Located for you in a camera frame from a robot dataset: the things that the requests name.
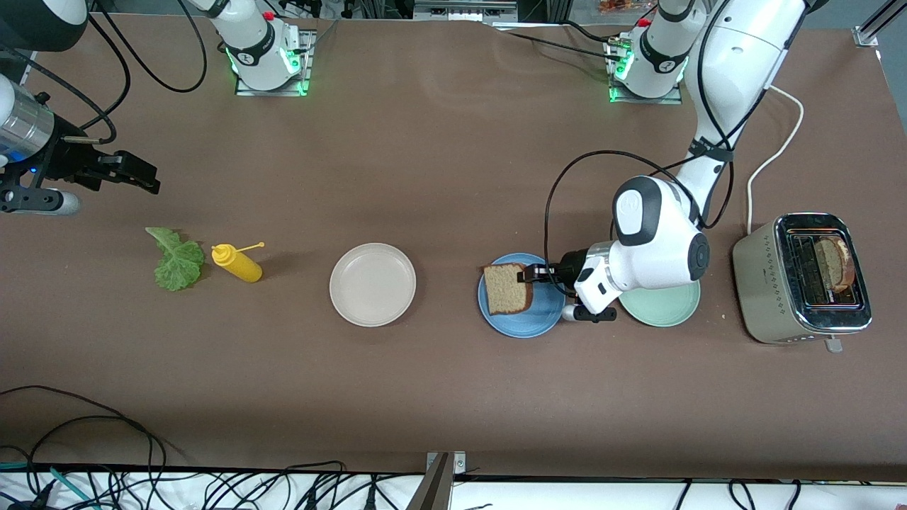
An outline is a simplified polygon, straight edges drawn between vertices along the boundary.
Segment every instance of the white plate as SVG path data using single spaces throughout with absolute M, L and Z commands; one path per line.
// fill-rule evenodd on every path
M 413 263 L 387 244 L 357 246 L 334 266 L 330 292 L 337 313 L 353 324 L 366 328 L 390 324 L 413 302 Z

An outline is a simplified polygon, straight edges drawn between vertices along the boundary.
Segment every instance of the brown table surface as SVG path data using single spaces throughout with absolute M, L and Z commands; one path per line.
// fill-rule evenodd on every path
M 165 80 L 196 79 L 185 19 L 117 19 Z M 907 152 L 876 52 L 845 31 L 797 38 L 776 84 L 803 100 L 805 121 L 755 185 L 757 224 L 829 211 L 852 230 L 875 317 L 835 356 L 821 343 L 755 342 L 736 301 L 729 256 L 744 235 L 746 177 L 796 120 L 777 94 L 740 141 L 690 320 L 654 329 L 621 310 L 614 323 L 521 340 L 482 318 L 479 267 L 541 253 L 546 195 L 575 156 L 683 157 L 691 102 L 609 103 L 596 59 L 476 23 L 346 21 L 319 44 L 307 98 L 238 98 L 201 21 L 205 84 L 169 93 L 133 65 L 113 116 L 110 149 L 157 165 L 159 196 L 64 183 L 83 198 L 77 216 L 0 221 L 0 387 L 46 384 L 117 407 L 184 465 L 338 458 L 411 471 L 424 452 L 450 449 L 478 474 L 907 479 L 907 237 L 896 227 Z M 532 32 L 595 48 L 565 29 Z M 100 104 L 120 91 L 92 29 L 41 61 Z M 40 75 L 28 87 L 48 90 L 66 118 L 91 116 Z M 599 157 L 569 174 L 552 206 L 552 256 L 606 240 L 614 191 L 647 171 Z M 249 285 L 208 262 L 193 288 L 159 289 L 146 226 L 205 250 L 263 240 L 252 256 L 266 277 Z M 418 291 L 397 322 L 363 329 L 337 315 L 327 282 L 344 252 L 373 241 L 411 258 Z M 0 438 L 30 446 L 91 412 L 63 397 L 3 397 Z M 143 464 L 145 447 L 125 426 L 79 425 L 36 460 Z

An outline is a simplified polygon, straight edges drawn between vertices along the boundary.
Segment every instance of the green plate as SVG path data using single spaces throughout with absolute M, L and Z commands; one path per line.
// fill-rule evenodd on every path
M 639 322 L 670 328 L 690 318 L 699 306 L 699 281 L 670 289 L 635 289 L 620 295 L 620 304 Z

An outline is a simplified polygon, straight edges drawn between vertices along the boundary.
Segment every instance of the toaster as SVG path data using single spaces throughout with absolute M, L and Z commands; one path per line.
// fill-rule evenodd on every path
M 845 289 L 828 281 L 821 239 L 842 242 L 850 252 L 855 274 Z M 733 261 L 746 330 L 760 342 L 823 339 L 840 352 L 840 336 L 863 331 L 873 320 L 850 231 L 831 214 L 785 214 L 738 241 Z

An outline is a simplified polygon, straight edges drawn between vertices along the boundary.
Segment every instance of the blue plate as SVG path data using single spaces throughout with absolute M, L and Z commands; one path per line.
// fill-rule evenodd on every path
M 544 259 L 529 253 L 511 253 L 504 255 L 492 264 L 520 263 L 542 264 Z M 561 309 L 567 298 L 558 292 L 550 283 L 532 284 L 532 305 L 529 309 L 511 315 L 492 315 L 488 312 L 488 291 L 485 289 L 485 277 L 479 280 L 479 309 L 485 320 L 504 335 L 514 338 L 534 338 L 547 333 L 561 319 Z

